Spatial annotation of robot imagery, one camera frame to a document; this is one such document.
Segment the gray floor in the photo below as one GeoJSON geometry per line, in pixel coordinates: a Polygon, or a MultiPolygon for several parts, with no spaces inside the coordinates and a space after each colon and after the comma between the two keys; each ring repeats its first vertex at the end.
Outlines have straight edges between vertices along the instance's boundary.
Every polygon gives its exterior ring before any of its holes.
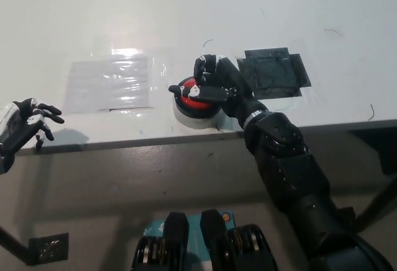
{"type": "MultiPolygon", "coordinates": [[[[377,154],[347,133],[307,142],[338,206],[364,208],[388,179],[377,154]]],[[[17,158],[0,177],[0,225],[25,243],[69,232],[69,260],[34,270],[129,270],[145,225],[170,211],[232,209],[256,223],[281,271],[304,270],[286,218],[274,210],[244,141],[150,146],[17,158]]],[[[397,210],[362,233],[397,268],[397,210]]],[[[30,270],[0,249],[0,270],[30,270]]]]}

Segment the robot finger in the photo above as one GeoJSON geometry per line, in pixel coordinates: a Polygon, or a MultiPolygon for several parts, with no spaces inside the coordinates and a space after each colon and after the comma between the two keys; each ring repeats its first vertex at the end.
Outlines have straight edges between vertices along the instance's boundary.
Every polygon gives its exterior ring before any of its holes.
{"type": "Polygon", "coordinates": [[[44,112],[45,117],[50,118],[51,120],[53,120],[56,123],[63,124],[65,122],[61,117],[58,116],[58,114],[54,114],[50,110],[45,109],[45,110],[43,110],[43,112],[44,112]]]}
{"type": "Polygon", "coordinates": [[[39,104],[37,106],[37,108],[42,109],[48,113],[54,114],[54,115],[61,115],[62,111],[56,107],[54,107],[53,105],[46,105],[46,104],[39,104]]]}
{"type": "Polygon", "coordinates": [[[50,141],[54,140],[54,136],[52,135],[50,127],[45,122],[44,122],[44,124],[42,126],[42,131],[44,131],[45,136],[47,137],[47,139],[49,139],[50,141]]]}
{"type": "Polygon", "coordinates": [[[213,74],[216,72],[216,67],[220,59],[226,58],[223,55],[202,55],[198,57],[194,64],[193,76],[198,85],[205,84],[203,73],[213,74]]]}
{"type": "Polygon", "coordinates": [[[39,130],[36,134],[36,150],[40,151],[42,149],[44,140],[45,140],[45,132],[43,130],[39,130]]]}

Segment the clear plastic sheet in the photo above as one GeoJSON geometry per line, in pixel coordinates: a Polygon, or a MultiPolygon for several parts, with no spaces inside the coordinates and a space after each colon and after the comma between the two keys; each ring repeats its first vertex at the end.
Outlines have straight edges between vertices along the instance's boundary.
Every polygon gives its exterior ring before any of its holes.
{"type": "Polygon", "coordinates": [[[153,58],[135,48],[112,49],[101,60],[74,62],[66,88],[65,113],[149,107],[153,58]]]}

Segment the transparent plastic film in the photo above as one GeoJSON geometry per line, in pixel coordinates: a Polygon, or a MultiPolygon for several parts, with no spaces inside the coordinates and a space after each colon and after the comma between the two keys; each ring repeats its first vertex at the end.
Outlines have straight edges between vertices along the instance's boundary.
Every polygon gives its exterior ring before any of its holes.
{"type": "Polygon", "coordinates": [[[133,117],[141,121],[149,117],[153,110],[156,113],[162,113],[163,119],[166,117],[166,105],[169,96],[167,77],[170,70],[171,49],[169,48],[152,48],[145,50],[148,61],[148,103],[147,106],[133,106],[125,108],[111,109],[112,113],[120,113],[123,116],[133,117]]]}
{"type": "Polygon", "coordinates": [[[99,59],[71,64],[65,113],[142,109],[151,107],[154,58],[136,48],[115,48],[99,59]]]}

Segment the black bracket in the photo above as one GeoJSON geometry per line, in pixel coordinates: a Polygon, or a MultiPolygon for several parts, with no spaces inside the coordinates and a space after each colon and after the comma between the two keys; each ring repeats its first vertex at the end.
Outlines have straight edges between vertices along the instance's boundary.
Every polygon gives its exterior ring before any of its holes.
{"type": "Polygon", "coordinates": [[[29,266],[68,259],[69,234],[29,239],[26,247],[6,230],[0,228],[0,246],[29,266]]]}
{"type": "MultiPolygon", "coordinates": [[[[397,128],[374,128],[355,130],[351,133],[367,143],[379,155],[382,172],[385,175],[397,173],[397,128]]],[[[361,232],[375,222],[379,214],[397,198],[397,178],[377,193],[368,206],[354,220],[354,229],[361,232]]]]}

